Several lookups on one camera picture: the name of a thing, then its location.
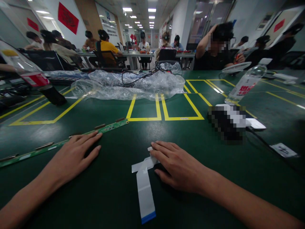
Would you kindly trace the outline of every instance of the table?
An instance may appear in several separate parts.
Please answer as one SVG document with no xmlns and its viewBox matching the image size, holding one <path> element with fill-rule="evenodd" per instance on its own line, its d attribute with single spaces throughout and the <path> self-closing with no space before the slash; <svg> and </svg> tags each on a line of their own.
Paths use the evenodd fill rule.
<svg viewBox="0 0 305 229">
<path fill-rule="evenodd" d="M 0 158 L 30 152 L 77 132 L 91 131 L 97 125 L 127 117 L 131 111 L 130 123 L 103 135 L 99 141 L 102 149 L 95 161 L 53 194 L 33 214 L 26 228 L 245 228 L 212 201 L 164 185 L 154 169 L 148 173 L 157 217 L 141 225 L 136 174 L 131 173 L 131 165 L 148 157 L 147 147 L 156 140 L 177 143 L 207 167 L 305 221 L 305 181 L 252 134 L 247 133 L 243 145 L 226 145 L 209 124 L 207 102 L 223 103 L 224 95 L 242 76 L 242 73 L 235 77 L 219 74 L 220 71 L 184 71 L 185 91 L 189 93 L 177 94 L 165 103 L 145 99 L 134 104 L 68 99 L 66 105 L 56 107 L 43 106 L 46 101 L 41 98 L 2 117 Z M 215 88 L 223 90 L 224 95 Z M 58 90 L 72 96 L 69 88 L 58 87 Z M 269 144 L 282 142 L 304 157 L 305 110 L 297 106 L 305 107 L 304 94 L 302 85 L 262 80 L 240 105 L 267 126 L 258 134 Z M 158 116 L 157 106 L 161 120 L 150 121 L 149 118 Z M 54 124 L 11 125 L 18 124 L 28 114 L 20 121 L 53 120 L 64 112 Z M 54 149 L 0 168 L 0 207 L 34 179 L 55 153 Z M 289 162 L 304 172 L 302 157 L 291 158 Z"/>
<path fill-rule="evenodd" d="M 90 62 L 88 61 L 87 57 L 95 57 L 95 54 L 94 53 L 82 53 L 79 55 L 85 59 L 87 65 L 90 67 L 91 65 L 90 65 Z M 125 51 L 123 53 L 123 56 L 128 57 L 131 70 L 135 70 L 138 67 L 137 59 L 136 59 L 137 57 L 152 57 L 152 58 L 154 57 L 153 54 L 140 53 L 140 52 L 136 52 L 136 51 L 132 51 L 132 52 Z M 189 58 L 194 58 L 195 53 L 177 53 L 176 57 L 182 58 L 182 59 L 185 58 L 184 69 L 186 69 Z M 193 60 L 191 63 L 191 66 L 190 66 L 190 70 L 193 70 L 194 62 L 195 61 Z"/>
</svg>

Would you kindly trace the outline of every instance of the plastic bottle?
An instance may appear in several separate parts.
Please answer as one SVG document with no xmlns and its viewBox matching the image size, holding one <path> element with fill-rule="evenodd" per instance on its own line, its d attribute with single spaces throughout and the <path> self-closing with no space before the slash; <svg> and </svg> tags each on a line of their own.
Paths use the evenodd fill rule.
<svg viewBox="0 0 305 229">
<path fill-rule="evenodd" d="M 52 86 L 43 72 L 26 63 L 19 56 L 11 55 L 10 58 L 16 69 L 16 73 L 32 87 L 39 90 L 52 104 L 60 106 L 67 102 L 65 97 Z"/>
<path fill-rule="evenodd" d="M 236 105 L 260 81 L 267 71 L 266 65 L 271 61 L 270 58 L 263 58 L 257 66 L 250 68 L 230 92 L 225 103 L 231 106 Z"/>
</svg>

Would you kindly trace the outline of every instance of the red decoration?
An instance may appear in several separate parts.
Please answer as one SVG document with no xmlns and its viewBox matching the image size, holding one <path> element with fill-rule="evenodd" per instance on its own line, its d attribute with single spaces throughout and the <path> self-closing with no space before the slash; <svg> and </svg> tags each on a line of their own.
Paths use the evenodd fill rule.
<svg viewBox="0 0 305 229">
<path fill-rule="evenodd" d="M 38 25 L 35 22 L 33 22 L 31 19 L 29 19 L 28 17 L 26 19 L 28 20 L 28 25 L 39 32 Z"/>
<path fill-rule="evenodd" d="M 76 35 L 79 20 L 61 3 L 58 7 L 58 20 Z"/>
<path fill-rule="evenodd" d="M 276 24 L 275 27 L 274 27 L 274 31 L 273 31 L 273 32 L 276 32 L 276 31 L 278 31 L 280 28 L 282 28 L 283 25 L 284 25 L 284 23 L 285 23 L 285 19 L 281 20 L 278 24 Z"/>
</svg>

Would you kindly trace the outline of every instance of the glass door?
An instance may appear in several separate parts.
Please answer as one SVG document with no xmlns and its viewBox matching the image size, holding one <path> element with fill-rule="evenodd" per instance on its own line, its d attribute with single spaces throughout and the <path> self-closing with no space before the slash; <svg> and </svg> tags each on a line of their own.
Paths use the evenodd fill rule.
<svg viewBox="0 0 305 229">
<path fill-rule="evenodd" d="M 199 0 L 196 3 L 188 43 L 199 43 L 215 24 L 224 23 L 234 0 Z"/>
</svg>

